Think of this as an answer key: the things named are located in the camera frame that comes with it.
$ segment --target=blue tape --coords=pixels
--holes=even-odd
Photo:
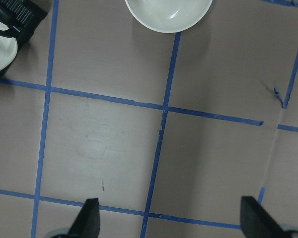
[[[20,86],[20,87],[24,87],[24,88],[33,88],[33,89],[38,89],[38,90],[43,90],[43,91],[46,90],[45,85],[20,82],[20,81],[11,80],[11,79],[5,79],[5,78],[1,78],[0,83],[8,84],[8,85],[14,85],[14,86]]]
[[[290,100],[290,96],[291,96],[291,93],[292,93],[293,88],[294,88],[294,82],[295,82],[295,77],[296,77],[297,71],[298,71],[298,51],[297,51],[297,55],[296,55],[292,75],[291,75],[291,78],[290,78],[290,81],[289,81],[289,84],[288,84],[288,89],[287,89],[285,101],[284,101],[284,104],[283,104],[283,108],[287,108],[287,106],[288,106],[288,102]]]
[[[275,95],[278,97],[279,101],[282,103],[282,105],[284,104],[284,100],[277,88],[277,86],[274,85],[274,92],[275,92]]]
[[[258,195],[258,203],[262,204],[266,189],[264,187],[260,188],[259,195]]]
[[[40,201],[70,205],[70,206],[75,206],[75,207],[82,207],[84,205],[84,203],[82,203],[82,202],[74,202],[74,201],[56,199],[56,198],[51,198],[51,197],[40,197]]]
[[[47,130],[47,124],[48,124],[49,108],[50,108],[50,96],[51,96],[51,86],[52,86],[52,73],[53,73],[58,9],[59,9],[59,0],[54,0],[50,46],[49,46],[48,69],[47,69],[47,78],[46,78],[45,102],[44,102],[41,141],[40,141],[40,150],[39,150],[39,161],[38,161],[36,183],[35,183],[31,238],[35,238],[36,236],[37,218],[38,218],[40,193],[41,193],[43,159],[44,159],[44,150],[45,150],[45,139],[46,139],[46,130]]]
[[[178,55],[178,50],[179,50],[179,45],[180,45],[180,38],[181,38],[181,32],[176,33],[175,38],[174,38],[174,44],[173,44],[173,50],[172,50],[172,56],[171,56],[169,74],[168,74],[168,80],[167,80],[167,85],[166,85],[165,94],[164,94],[164,101],[163,101],[163,110],[164,111],[167,110],[168,105],[169,105],[172,81],[173,81],[174,70],[175,70],[175,64],[176,64],[176,61],[177,61],[177,55]]]
[[[13,196],[13,197],[22,197],[22,198],[34,199],[34,195],[31,195],[31,194],[26,194],[26,193],[21,193],[21,192],[12,192],[12,191],[1,190],[1,189],[0,189],[0,194]]]
[[[239,225],[234,225],[234,224],[194,220],[194,219],[173,217],[173,216],[167,216],[167,215],[156,214],[156,213],[149,213],[149,216],[153,217],[153,218],[164,219],[164,220],[169,220],[169,221],[174,221],[174,222],[183,222],[183,223],[197,224],[197,225],[203,225],[203,226],[221,227],[221,228],[241,230]]]
[[[119,212],[119,213],[132,214],[132,215],[138,215],[138,216],[145,215],[145,212],[124,209],[124,208],[117,208],[117,207],[99,206],[99,209],[103,211]]]
[[[287,0],[261,0],[261,1],[278,4],[282,6],[295,6],[291,1],[287,1]]]
[[[74,201],[68,201],[68,200],[62,200],[62,199],[56,199],[56,198],[50,198],[50,197],[41,197],[40,201],[64,204],[64,205],[75,206],[75,207],[82,207],[84,205],[84,203],[82,202],[74,202]],[[139,216],[143,216],[145,214],[144,212],[141,212],[141,211],[117,208],[117,207],[108,207],[108,206],[99,206],[99,209],[103,211],[118,212],[118,213],[125,213],[125,214],[139,215]]]
[[[180,38],[181,38],[181,32],[176,33],[175,37],[174,37],[168,80],[167,80],[165,95],[164,95],[164,100],[163,100],[161,130],[159,131],[158,143],[157,143],[157,147],[155,150],[153,168],[152,168],[152,172],[151,172],[151,179],[150,179],[150,185],[149,185],[149,190],[148,190],[148,196],[147,196],[147,202],[146,202],[146,208],[145,208],[145,214],[144,214],[143,225],[142,225],[142,229],[141,229],[141,233],[140,233],[140,238],[145,238],[145,236],[146,236],[148,215],[150,212],[154,184],[155,184],[155,179],[156,179],[156,175],[157,175],[162,141],[163,141],[163,136],[164,136],[164,130],[165,130],[165,125],[166,125],[166,121],[167,121],[167,117],[168,117],[168,105],[169,105],[169,100],[170,100],[171,87],[172,87],[174,70],[175,70],[175,65],[176,65],[176,60],[177,60],[177,55],[178,55]]]
[[[225,116],[225,115],[213,114],[213,113],[205,113],[205,112],[194,111],[194,110],[183,109],[183,108],[169,107],[168,110],[169,110],[169,112],[174,112],[174,113],[182,113],[182,114],[205,117],[205,118],[212,118],[212,119],[217,119],[217,120],[227,120],[227,121],[244,123],[244,124],[249,124],[249,125],[261,126],[264,124],[264,122],[261,120],[237,118],[237,117],[231,117],[231,116]]]
[[[105,100],[113,103],[121,103],[121,104],[133,105],[138,107],[162,110],[162,105],[153,104],[153,103],[141,103],[141,102],[136,102],[129,99],[116,98],[116,97],[110,97],[110,96],[104,96],[104,95],[99,95],[94,93],[86,93],[86,92],[75,91],[75,90],[64,89],[64,88],[56,88],[56,87],[52,87],[51,91],[55,93],[68,94],[68,95],[73,95],[78,97],[100,99],[100,100]]]
[[[282,125],[282,124],[278,124],[277,129],[279,129],[279,130],[288,130],[288,131],[298,132],[298,127],[290,126],[290,125]]]

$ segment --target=gray floor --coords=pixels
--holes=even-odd
[[[49,15],[0,81],[0,238],[91,197],[101,238],[241,238],[242,195],[298,227],[297,7],[214,0],[175,35],[123,0],[34,2]]]

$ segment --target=white dish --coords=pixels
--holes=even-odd
[[[8,27],[0,22],[0,30],[7,30]],[[18,44],[15,38],[0,36],[0,70],[7,67],[15,58]]]
[[[212,0],[125,0],[129,11],[145,27],[174,33],[195,25]]]

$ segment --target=black plastic object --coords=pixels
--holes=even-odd
[[[14,37],[19,51],[46,16],[47,12],[30,0],[0,0],[0,22],[9,28],[6,31],[0,30],[0,36]],[[10,66],[11,64],[0,71],[0,77]]]
[[[52,238],[98,238],[100,231],[98,199],[88,199],[84,203],[72,227],[66,235]]]
[[[240,225],[246,238],[298,238],[298,231],[283,231],[253,197],[242,197]]]

